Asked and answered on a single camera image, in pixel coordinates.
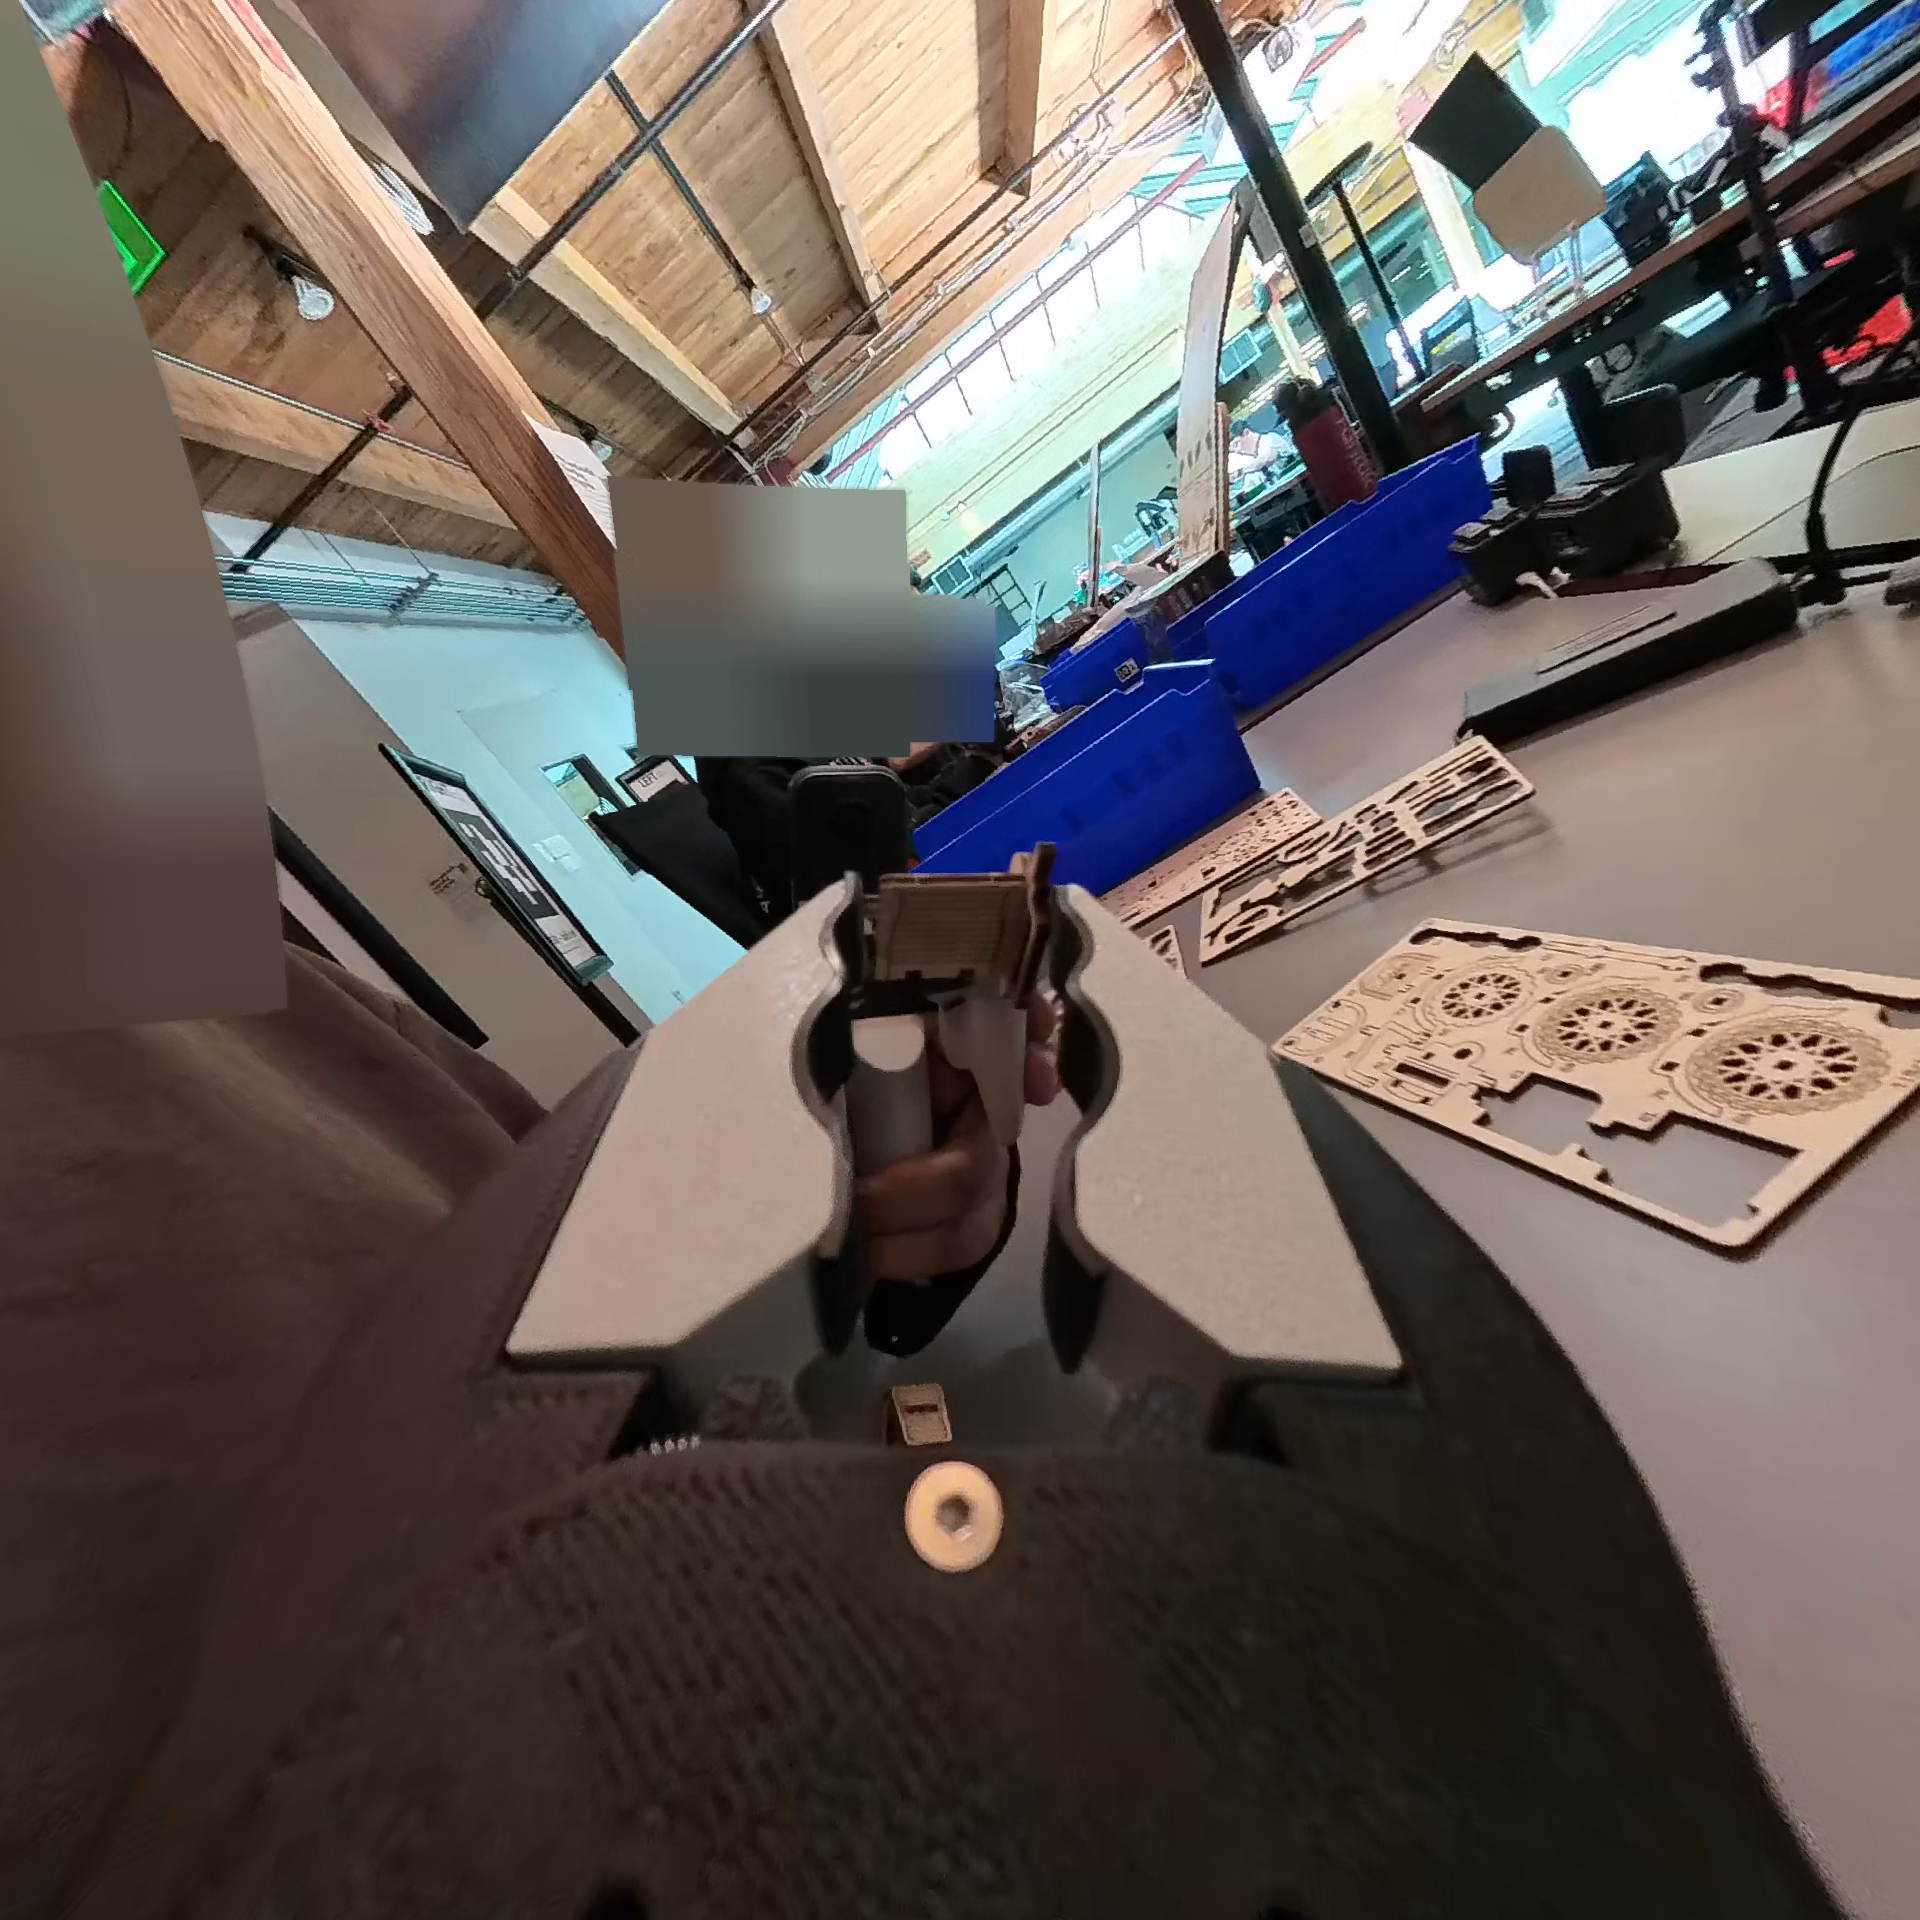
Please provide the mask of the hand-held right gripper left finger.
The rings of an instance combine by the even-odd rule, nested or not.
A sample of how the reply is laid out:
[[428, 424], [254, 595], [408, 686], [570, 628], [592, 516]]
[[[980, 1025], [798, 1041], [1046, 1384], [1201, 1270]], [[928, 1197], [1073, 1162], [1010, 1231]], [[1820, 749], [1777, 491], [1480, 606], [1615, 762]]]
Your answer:
[[507, 1335], [515, 1363], [803, 1372], [848, 1348], [861, 906], [855, 877], [832, 883], [646, 1035]]

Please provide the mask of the wooden puzzle sheet with wheels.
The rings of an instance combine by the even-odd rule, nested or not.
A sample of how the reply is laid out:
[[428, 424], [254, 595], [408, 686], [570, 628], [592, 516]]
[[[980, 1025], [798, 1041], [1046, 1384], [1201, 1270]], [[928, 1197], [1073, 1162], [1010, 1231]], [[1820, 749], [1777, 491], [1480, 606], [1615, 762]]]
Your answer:
[[[1916, 981], [1427, 919], [1269, 1048], [1338, 1089], [1724, 1251], [1764, 1244], [1916, 1101]], [[1491, 1101], [1560, 1089], [1587, 1133], [1679, 1126], [1777, 1158], [1726, 1223], [1625, 1190], [1587, 1145], [1494, 1126]]]

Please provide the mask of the wooden background table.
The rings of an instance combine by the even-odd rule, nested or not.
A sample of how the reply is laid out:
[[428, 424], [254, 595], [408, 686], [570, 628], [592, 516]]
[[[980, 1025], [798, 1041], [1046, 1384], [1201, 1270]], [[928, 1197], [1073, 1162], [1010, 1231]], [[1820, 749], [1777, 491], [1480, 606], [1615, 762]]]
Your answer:
[[[1781, 239], [1800, 239], [1914, 172], [1914, 123], [1848, 162], [1837, 156], [1795, 162], [1775, 193], [1775, 227]], [[1419, 415], [1432, 426], [1451, 417], [1485, 424], [1514, 399], [1560, 385], [1605, 352], [1633, 344], [1669, 318], [1703, 307], [1729, 276], [1750, 269], [1757, 261], [1761, 241], [1749, 209], [1726, 205], [1700, 233], [1675, 239], [1491, 361], [1449, 374], [1432, 392], [1419, 399]]]

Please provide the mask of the green exit sign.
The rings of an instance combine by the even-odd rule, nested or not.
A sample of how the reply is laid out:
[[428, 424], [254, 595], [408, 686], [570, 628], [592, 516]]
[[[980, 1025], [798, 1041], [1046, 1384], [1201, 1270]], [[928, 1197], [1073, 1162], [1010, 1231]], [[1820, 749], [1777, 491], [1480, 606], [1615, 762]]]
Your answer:
[[166, 248], [110, 178], [101, 178], [94, 193], [123, 264], [130, 294], [139, 297], [166, 264]]

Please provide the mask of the striped wooden puzzle piece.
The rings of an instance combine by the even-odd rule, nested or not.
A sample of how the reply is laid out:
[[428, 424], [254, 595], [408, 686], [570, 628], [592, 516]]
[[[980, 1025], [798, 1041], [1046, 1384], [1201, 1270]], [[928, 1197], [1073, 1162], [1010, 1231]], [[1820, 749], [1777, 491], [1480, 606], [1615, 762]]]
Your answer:
[[893, 873], [871, 902], [873, 981], [1008, 981], [1031, 933], [1027, 883], [1005, 873]]

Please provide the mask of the red water bottle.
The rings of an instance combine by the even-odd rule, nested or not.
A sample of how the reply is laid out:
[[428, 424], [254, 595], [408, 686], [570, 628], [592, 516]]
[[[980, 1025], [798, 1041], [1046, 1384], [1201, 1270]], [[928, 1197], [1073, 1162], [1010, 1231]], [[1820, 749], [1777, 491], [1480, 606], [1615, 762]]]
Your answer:
[[1284, 405], [1292, 441], [1325, 515], [1371, 502], [1378, 466], [1340, 399], [1320, 382], [1295, 382]]

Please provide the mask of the person's left hand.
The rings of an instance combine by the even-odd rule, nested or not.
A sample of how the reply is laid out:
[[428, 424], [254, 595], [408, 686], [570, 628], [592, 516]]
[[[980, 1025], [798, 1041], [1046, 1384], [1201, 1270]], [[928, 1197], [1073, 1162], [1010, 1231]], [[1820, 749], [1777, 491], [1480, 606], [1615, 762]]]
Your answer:
[[1001, 1255], [1018, 1201], [1018, 1150], [994, 1138], [975, 1075], [946, 1058], [934, 1018], [925, 1030], [933, 1143], [854, 1186], [871, 1270], [865, 1335], [897, 1355], [958, 1314]]

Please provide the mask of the black battery charger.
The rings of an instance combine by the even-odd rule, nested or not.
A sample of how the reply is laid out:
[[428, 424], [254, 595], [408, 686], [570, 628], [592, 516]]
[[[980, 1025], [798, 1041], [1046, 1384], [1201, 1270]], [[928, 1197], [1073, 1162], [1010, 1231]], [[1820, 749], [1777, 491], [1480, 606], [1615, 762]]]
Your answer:
[[1542, 502], [1494, 502], [1485, 516], [1454, 531], [1449, 553], [1475, 606], [1502, 607], [1524, 589], [1553, 599], [1574, 585], [1548, 547], [1542, 510]]
[[1574, 581], [1604, 581], [1661, 559], [1679, 543], [1665, 469], [1653, 459], [1592, 469], [1538, 505], [1546, 559]]

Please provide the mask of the brown engraved puzzle sheet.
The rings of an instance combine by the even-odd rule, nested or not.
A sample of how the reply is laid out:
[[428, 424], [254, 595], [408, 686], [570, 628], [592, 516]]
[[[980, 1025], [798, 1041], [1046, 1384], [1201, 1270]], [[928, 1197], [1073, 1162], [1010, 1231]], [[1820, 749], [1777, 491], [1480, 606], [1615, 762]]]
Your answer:
[[1325, 819], [1287, 790], [1262, 796], [1221, 827], [1201, 832], [1193, 845], [1139, 872], [1139, 877], [1105, 892], [1100, 905], [1126, 927], [1147, 927], [1323, 823]]

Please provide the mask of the tall wooden display board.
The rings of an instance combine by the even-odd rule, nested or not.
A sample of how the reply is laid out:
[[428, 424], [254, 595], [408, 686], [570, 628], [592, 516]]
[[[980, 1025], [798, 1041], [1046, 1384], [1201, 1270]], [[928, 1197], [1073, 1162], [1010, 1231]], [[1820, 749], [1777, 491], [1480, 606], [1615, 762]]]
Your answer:
[[1176, 392], [1176, 559], [1183, 572], [1229, 553], [1229, 415], [1218, 399], [1233, 269], [1253, 227], [1253, 178], [1236, 183], [1188, 285], [1183, 371]]

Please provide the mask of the wooden puzzle sheet with cutouts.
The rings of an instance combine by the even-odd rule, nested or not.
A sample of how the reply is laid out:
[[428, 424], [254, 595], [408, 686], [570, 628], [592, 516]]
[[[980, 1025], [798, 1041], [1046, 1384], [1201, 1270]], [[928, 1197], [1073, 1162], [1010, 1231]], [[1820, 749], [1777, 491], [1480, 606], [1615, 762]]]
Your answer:
[[1338, 816], [1247, 856], [1205, 888], [1199, 965], [1279, 939], [1338, 898], [1427, 862], [1532, 799], [1532, 782], [1480, 736], [1402, 774]]

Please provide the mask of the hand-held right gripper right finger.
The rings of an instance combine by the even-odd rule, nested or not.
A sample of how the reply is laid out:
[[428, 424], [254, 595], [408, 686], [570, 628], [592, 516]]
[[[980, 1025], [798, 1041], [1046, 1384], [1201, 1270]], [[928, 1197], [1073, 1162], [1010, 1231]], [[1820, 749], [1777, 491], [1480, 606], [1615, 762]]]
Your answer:
[[1079, 886], [1049, 951], [1061, 1093], [1043, 1328], [1069, 1377], [1393, 1378], [1267, 1048]]

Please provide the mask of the black power adapter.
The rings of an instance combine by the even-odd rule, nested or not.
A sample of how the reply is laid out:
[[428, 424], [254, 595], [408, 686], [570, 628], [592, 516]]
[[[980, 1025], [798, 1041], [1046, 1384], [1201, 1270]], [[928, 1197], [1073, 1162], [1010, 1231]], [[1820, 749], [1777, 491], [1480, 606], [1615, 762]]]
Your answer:
[[1795, 592], [1772, 564], [1724, 565], [1665, 592], [1658, 607], [1631, 612], [1502, 681], [1469, 686], [1454, 737], [1522, 744], [1794, 633]]

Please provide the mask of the black tripod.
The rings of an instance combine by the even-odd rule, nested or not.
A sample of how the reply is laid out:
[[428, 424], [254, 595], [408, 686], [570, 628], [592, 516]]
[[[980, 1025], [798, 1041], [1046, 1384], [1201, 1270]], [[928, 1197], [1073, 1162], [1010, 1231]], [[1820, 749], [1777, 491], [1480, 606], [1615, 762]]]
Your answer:
[[1777, 225], [1772, 215], [1767, 183], [1767, 143], [1764, 115], [1743, 100], [1737, 62], [1726, 49], [1726, 23], [1743, 13], [1743, 3], [1706, 3], [1700, 14], [1700, 56], [1703, 68], [1693, 82], [1718, 97], [1722, 126], [1729, 140], [1734, 177], [1743, 188], [1749, 229], [1757, 246], [1761, 273], [1761, 322], [1769, 338], [1772, 356], [1781, 362], [1781, 378], [1794, 378], [1800, 405], [1807, 424], [1833, 424], [1845, 412], [1845, 389], [1824, 370], [1818, 342], [1794, 310], [1788, 257], [1781, 248]]

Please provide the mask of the standing sign board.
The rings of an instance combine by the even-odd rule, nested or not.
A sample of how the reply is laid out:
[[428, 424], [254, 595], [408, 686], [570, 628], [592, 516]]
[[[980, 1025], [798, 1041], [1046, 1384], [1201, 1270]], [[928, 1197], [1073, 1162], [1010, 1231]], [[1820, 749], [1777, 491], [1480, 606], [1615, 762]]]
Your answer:
[[1406, 133], [1406, 145], [1467, 188], [1501, 253], [1538, 264], [1605, 213], [1605, 188], [1569, 133], [1538, 120], [1480, 56]]

